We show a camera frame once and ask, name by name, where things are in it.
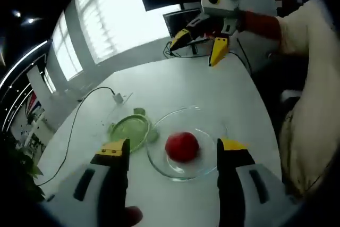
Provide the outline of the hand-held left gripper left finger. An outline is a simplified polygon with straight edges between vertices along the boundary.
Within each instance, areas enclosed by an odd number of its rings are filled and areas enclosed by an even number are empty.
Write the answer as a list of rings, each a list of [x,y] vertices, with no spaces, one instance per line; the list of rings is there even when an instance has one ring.
[[[124,226],[130,141],[109,142],[65,178],[44,208],[59,226]]]

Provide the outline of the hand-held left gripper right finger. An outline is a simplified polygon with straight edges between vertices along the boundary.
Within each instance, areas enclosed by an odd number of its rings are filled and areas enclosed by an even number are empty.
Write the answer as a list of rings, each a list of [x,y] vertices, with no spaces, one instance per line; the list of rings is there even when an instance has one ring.
[[[298,208],[281,179],[234,140],[217,140],[217,171],[219,226],[283,226]]]

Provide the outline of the person's right hand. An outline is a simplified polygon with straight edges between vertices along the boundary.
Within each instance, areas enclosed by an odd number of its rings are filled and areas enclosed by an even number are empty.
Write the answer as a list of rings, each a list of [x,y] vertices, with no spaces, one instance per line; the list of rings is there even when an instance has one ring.
[[[276,17],[250,11],[239,12],[238,32],[251,32],[258,36],[280,41],[281,28]]]

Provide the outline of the person's left hand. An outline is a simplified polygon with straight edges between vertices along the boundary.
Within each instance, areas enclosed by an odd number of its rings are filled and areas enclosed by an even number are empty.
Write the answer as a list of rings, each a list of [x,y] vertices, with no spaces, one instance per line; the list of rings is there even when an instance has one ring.
[[[125,208],[125,226],[131,227],[138,224],[143,219],[143,213],[137,206]]]

